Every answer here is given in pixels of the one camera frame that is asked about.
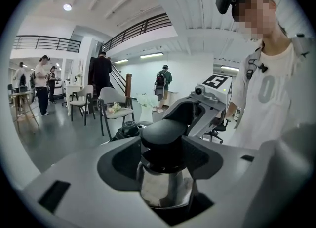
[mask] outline ceiling light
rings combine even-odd
[[[70,11],[72,9],[71,5],[70,4],[65,4],[64,5],[64,10],[65,11]]]
[[[145,58],[149,58],[149,57],[156,57],[156,56],[162,56],[162,55],[163,55],[162,52],[158,52],[158,53],[143,55],[143,56],[140,56],[140,57],[141,57],[142,59],[145,59]]]
[[[239,71],[239,68],[231,68],[231,67],[226,67],[226,66],[222,66],[221,68],[223,68],[223,69],[229,69],[229,70],[234,70],[234,71]]]
[[[122,62],[126,62],[126,61],[128,61],[128,59],[125,59],[125,60],[119,60],[119,61],[116,61],[116,62],[114,62],[114,63],[122,63]]]

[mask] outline white chair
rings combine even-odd
[[[81,91],[73,92],[71,101],[69,102],[70,107],[71,107],[71,122],[73,121],[73,106],[79,107],[81,116],[83,116],[82,112],[81,112],[81,108],[84,107],[84,125],[86,126],[87,105],[90,103],[92,104],[92,94],[93,94],[93,86],[92,85],[87,85]],[[95,119],[93,106],[91,106],[91,107],[92,107],[93,118]]]
[[[113,104],[114,102],[118,102],[122,106],[122,108],[119,111],[112,114],[107,110],[107,106]],[[117,119],[117,118],[123,117],[123,123],[124,123],[125,117],[127,115],[132,114],[132,119],[133,121],[135,121],[132,98],[120,95],[113,88],[105,87],[101,89],[100,96],[98,98],[98,105],[100,108],[100,122],[101,122],[102,136],[104,136],[103,123],[102,123],[102,110],[103,110],[104,120],[107,126],[110,139],[112,139],[112,137],[111,137],[111,133],[109,129],[108,119]]]

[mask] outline clip microphone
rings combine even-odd
[[[268,70],[268,67],[266,67],[265,65],[263,65],[263,63],[262,63],[260,66],[258,66],[258,68],[260,68],[263,73],[264,73],[266,70]]]

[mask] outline person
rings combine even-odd
[[[44,55],[40,58],[39,63],[35,67],[35,90],[39,99],[39,110],[41,115],[48,115],[48,92],[46,87],[46,78],[48,74],[45,72],[44,67],[50,58]]]
[[[107,54],[101,52],[99,57],[93,61],[91,72],[93,73],[93,82],[95,84],[97,96],[100,96],[101,89],[110,87],[110,73],[112,72],[112,64],[110,58],[106,58]]]
[[[54,99],[54,91],[55,91],[55,80],[57,79],[55,77],[55,70],[57,68],[55,66],[52,66],[49,72],[49,78],[47,81],[47,84],[49,86],[49,100],[52,104],[55,104],[55,99]]]
[[[25,73],[25,69],[23,68],[23,65],[24,63],[23,62],[20,62],[19,64],[19,68],[15,71],[15,74],[14,74],[14,77],[13,77],[13,80],[16,81],[15,83],[15,87],[16,88],[19,88],[21,86],[25,86],[26,85],[26,73]],[[18,112],[19,112],[19,115],[21,115],[21,105],[20,105],[20,99],[17,99],[17,105],[18,107]]]
[[[250,58],[240,64],[226,118],[244,102],[246,109],[230,139],[232,146],[259,149],[263,142],[278,138],[286,124],[290,100],[285,84],[296,70],[299,57],[292,40],[277,20],[276,7],[273,0],[236,0],[232,7],[233,19],[262,40],[257,49],[261,49],[258,66],[267,67],[265,70],[256,68],[249,80]]]
[[[159,102],[159,107],[154,107],[154,112],[157,111],[158,113],[162,113],[163,112],[162,107],[163,107],[164,101],[167,100],[167,98],[168,98],[169,85],[172,82],[172,74],[168,70],[169,70],[168,65],[164,65],[162,67],[162,70],[160,70],[158,72],[158,73],[163,74],[164,78],[166,79],[166,84],[164,86],[163,98]]]

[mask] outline white t-shirt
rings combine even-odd
[[[35,87],[46,87],[46,79],[38,78],[37,73],[42,73],[43,75],[46,75],[46,71],[44,70],[41,63],[38,63],[35,67]]]
[[[257,68],[253,73],[249,81],[246,108],[230,145],[259,149],[263,142],[281,135],[290,106],[284,86],[296,70],[298,60],[292,43],[278,55],[268,56],[261,52],[260,63],[267,66],[268,70],[263,73]],[[245,60],[241,62],[233,85],[231,101],[238,107],[242,106],[247,80],[245,63]]]
[[[19,68],[16,70],[14,77],[16,78],[15,80],[15,87],[18,88],[20,86],[20,79],[22,77],[22,75],[24,75],[26,77],[26,73],[24,68]]]

